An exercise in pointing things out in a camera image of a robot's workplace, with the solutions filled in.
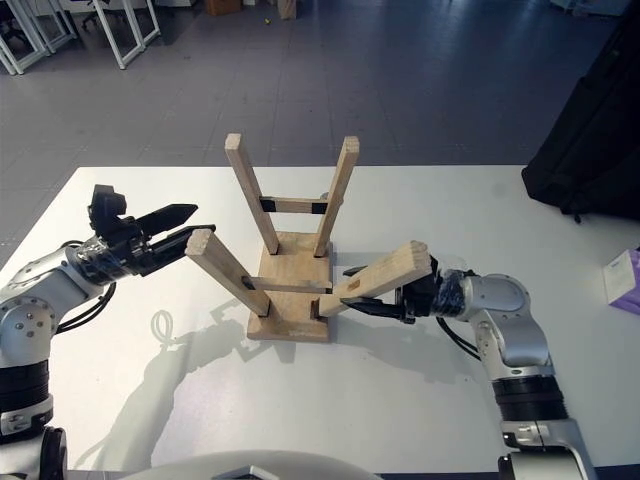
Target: table surface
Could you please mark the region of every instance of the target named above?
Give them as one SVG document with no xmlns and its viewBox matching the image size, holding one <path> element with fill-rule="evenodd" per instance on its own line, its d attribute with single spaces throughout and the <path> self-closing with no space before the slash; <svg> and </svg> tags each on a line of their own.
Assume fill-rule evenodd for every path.
<svg viewBox="0 0 640 480">
<path fill-rule="evenodd" d="M 601 273 L 637 245 L 640 225 L 601 216 L 577 225 L 531 201 L 519 173 L 357 167 L 332 235 L 334 279 L 412 239 L 450 264 L 515 276 L 531 293 L 594 464 L 640 463 L 640 318 L 606 305 Z M 266 195 L 313 197 L 333 169 L 256 174 Z M 95 183 L 125 194 L 130 215 L 198 204 L 190 223 L 215 223 L 257 272 L 262 240 L 230 168 L 80 168 L 0 282 L 63 241 L 90 236 Z M 273 218 L 281 230 L 318 223 Z M 348 311 L 333 320 L 334 343 L 309 345 L 247 340 L 248 317 L 188 259 L 121 281 L 98 319 L 53 339 L 52 424 L 67 431 L 70 468 L 135 471 L 209 452 L 287 449 L 374 472 L 496 470 L 505 448 L 484 370 L 432 318 L 407 326 Z"/>
</svg>

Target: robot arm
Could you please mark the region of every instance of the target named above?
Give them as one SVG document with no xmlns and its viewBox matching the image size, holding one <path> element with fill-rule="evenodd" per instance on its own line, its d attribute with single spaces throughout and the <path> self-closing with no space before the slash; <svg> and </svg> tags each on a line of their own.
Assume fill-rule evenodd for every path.
<svg viewBox="0 0 640 480">
<path fill-rule="evenodd" d="M 137 220 L 120 218 L 126 212 L 124 196 L 97 185 L 89 206 L 95 236 L 84 243 L 68 242 L 28 263 L 0 290 L 0 474 L 64 477 L 64 431 L 46 427 L 53 417 L 48 391 L 51 339 L 79 326 L 61 320 L 100 296 L 106 285 L 128 275 L 148 275 L 182 258 L 194 229 L 215 229 L 186 227 L 150 243 L 154 235 L 183 224 L 196 209 L 169 205 Z M 99 309 L 96 305 L 90 311 L 96 314 Z"/>
<path fill-rule="evenodd" d="M 435 259 L 432 267 L 436 272 Z M 547 340 L 520 282 L 507 275 L 449 270 L 397 289 L 395 305 L 369 298 L 342 301 L 405 323 L 434 315 L 471 325 L 502 415 L 504 443 L 519 450 L 498 460 L 501 478 L 597 478 L 578 424 L 565 409 Z"/>
</svg>

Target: black bag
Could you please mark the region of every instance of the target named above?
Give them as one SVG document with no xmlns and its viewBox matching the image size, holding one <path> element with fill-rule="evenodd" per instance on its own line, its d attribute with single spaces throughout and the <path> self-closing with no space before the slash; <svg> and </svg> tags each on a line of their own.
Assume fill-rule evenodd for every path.
<svg viewBox="0 0 640 480">
<path fill-rule="evenodd" d="M 640 0 L 633 1 L 522 171 L 562 213 L 640 220 Z"/>
</svg>

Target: tiled floor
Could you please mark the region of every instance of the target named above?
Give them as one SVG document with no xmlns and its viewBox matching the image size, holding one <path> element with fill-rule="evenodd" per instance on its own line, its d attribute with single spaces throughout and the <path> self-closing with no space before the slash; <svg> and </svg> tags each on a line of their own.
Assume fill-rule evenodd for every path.
<svg viewBox="0 0 640 480">
<path fill-rule="evenodd" d="M 615 20 L 545 0 L 304 0 L 161 15 L 127 71 L 90 26 L 22 77 L 0 74 L 0 265 L 78 166 L 523 164 Z M 266 25 L 265 17 L 273 20 Z"/>
</svg>

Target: wooden plank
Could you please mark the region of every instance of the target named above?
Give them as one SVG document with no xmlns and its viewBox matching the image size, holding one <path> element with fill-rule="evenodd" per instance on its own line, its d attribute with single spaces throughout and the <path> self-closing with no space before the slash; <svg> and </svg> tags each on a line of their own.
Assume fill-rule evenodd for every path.
<svg viewBox="0 0 640 480">
<path fill-rule="evenodd" d="M 327 212 L 320 220 L 320 226 L 318 227 L 318 238 L 313 252 L 316 257 L 322 257 L 326 253 L 331 230 L 333 230 L 333 225 L 336 223 L 340 205 L 344 201 L 344 192 L 347 190 L 349 178 L 351 178 L 351 172 L 358 160 L 358 155 L 360 155 L 358 137 L 345 137 L 340 157 L 338 158 L 338 166 L 329 189 Z"/>
<path fill-rule="evenodd" d="M 318 315 L 328 317 L 346 310 L 341 298 L 377 297 L 430 273 L 427 246 L 411 241 L 336 285 L 333 294 L 320 296 Z"/>
<path fill-rule="evenodd" d="M 258 185 L 258 180 L 249 161 L 249 155 L 242 143 L 242 135 L 239 133 L 227 135 L 224 151 L 227 153 L 229 163 L 238 178 L 238 183 L 240 183 L 242 193 L 247 199 L 249 210 L 251 210 L 253 219 L 260 230 L 264 244 L 269 253 L 275 254 L 278 251 L 278 237 L 273 223 L 271 223 L 271 217 L 262 210 L 260 185 Z"/>
<path fill-rule="evenodd" d="M 297 278 L 275 277 L 244 277 L 242 279 L 247 288 L 254 290 L 268 290 L 271 292 L 297 293 L 332 293 L 333 283 L 319 280 L 300 280 Z"/>
<path fill-rule="evenodd" d="M 322 198 L 260 197 L 262 210 L 281 213 L 314 213 L 322 215 L 327 210 L 327 201 Z"/>
<path fill-rule="evenodd" d="M 265 249 L 260 260 L 260 277 L 302 279 L 328 283 L 331 275 L 330 255 L 313 256 L 315 233 L 277 232 L 278 255 Z M 324 320 L 311 318 L 311 302 L 317 293 L 267 292 L 271 299 L 269 315 L 251 314 L 247 337 L 254 340 L 290 340 L 294 342 L 328 342 L 329 326 Z"/>
<path fill-rule="evenodd" d="M 249 274 L 211 230 L 194 230 L 187 242 L 185 254 L 255 315 L 267 315 L 269 297 L 261 290 L 249 290 L 244 286 L 242 277 Z"/>
</svg>

